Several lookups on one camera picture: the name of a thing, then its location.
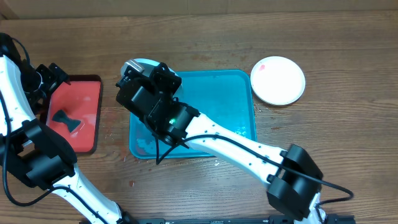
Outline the light blue plate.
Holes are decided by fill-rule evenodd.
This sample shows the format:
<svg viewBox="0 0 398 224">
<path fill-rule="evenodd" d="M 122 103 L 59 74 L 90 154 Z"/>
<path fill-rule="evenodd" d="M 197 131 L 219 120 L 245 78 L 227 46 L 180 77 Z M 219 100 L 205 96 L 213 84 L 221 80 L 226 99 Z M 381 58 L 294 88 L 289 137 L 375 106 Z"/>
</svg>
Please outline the light blue plate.
<svg viewBox="0 0 398 224">
<path fill-rule="evenodd" d="M 126 61 L 124 63 L 124 65 L 121 67 L 120 73 L 121 73 L 122 77 L 124 76 L 124 73 L 125 73 L 125 71 L 127 69 L 127 66 L 129 65 L 129 62 L 131 62 L 131 61 L 135 61 L 135 62 L 139 63 L 144 68 L 143 74 L 145 76 L 147 76 L 147 77 L 149 77 L 149 75 L 150 75 L 151 71 L 153 70 L 153 68 L 158 66 L 158 64 L 160 63 L 158 61 L 151 60 L 151 59 L 148 59 L 148 58 L 131 58 L 128 61 Z M 183 96 L 183 84 L 181 84 L 179 86 L 178 90 L 174 94 L 174 97 L 181 98 L 182 96 Z"/>
</svg>

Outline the white plate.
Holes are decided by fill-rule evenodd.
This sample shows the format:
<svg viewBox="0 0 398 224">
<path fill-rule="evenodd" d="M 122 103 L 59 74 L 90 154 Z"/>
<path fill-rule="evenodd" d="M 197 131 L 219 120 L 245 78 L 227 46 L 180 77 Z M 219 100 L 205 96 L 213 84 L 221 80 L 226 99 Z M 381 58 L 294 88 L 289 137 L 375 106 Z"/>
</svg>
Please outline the white plate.
<svg viewBox="0 0 398 224">
<path fill-rule="evenodd" d="M 251 88 L 263 102 L 285 106 L 297 101 L 306 87 L 302 69 L 291 59 L 270 56 L 258 61 L 250 73 Z"/>
</svg>

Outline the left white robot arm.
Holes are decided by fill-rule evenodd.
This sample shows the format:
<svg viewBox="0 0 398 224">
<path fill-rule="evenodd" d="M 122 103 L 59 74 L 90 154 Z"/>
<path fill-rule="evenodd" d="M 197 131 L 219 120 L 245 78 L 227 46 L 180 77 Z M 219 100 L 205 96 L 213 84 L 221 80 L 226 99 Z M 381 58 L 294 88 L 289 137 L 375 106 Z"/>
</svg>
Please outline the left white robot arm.
<svg viewBox="0 0 398 224">
<path fill-rule="evenodd" d="M 40 101 L 68 83 L 69 76 L 55 63 L 34 68 L 29 57 L 21 58 L 18 43 L 1 34 L 1 166 L 6 197 L 18 207 L 29 207 L 56 194 L 87 223 L 136 223 L 84 176 L 67 140 L 37 119 L 46 110 Z M 30 202 L 17 201 L 10 193 L 8 174 L 44 193 Z"/>
</svg>

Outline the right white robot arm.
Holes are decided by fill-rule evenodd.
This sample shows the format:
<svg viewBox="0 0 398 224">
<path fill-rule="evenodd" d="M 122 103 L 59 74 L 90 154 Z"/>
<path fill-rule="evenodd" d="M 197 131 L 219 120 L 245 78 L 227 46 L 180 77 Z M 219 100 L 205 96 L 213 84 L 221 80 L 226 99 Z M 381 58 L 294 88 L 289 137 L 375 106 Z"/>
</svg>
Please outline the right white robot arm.
<svg viewBox="0 0 398 224">
<path fill-rule="evenodd" d="M 182 83 L 165 63 L 147 72 L 135 60 L 121 69 L 116 100 L 172 149 L 203 151 L 244 170 L 267 189 L 269 204 L 295 223 L 325 223 L 320 207 L 323 174 L 307 151 L 295 144 L 288 150 L 242 137 L 216 124 L 174 94 Z"/>
</svg>

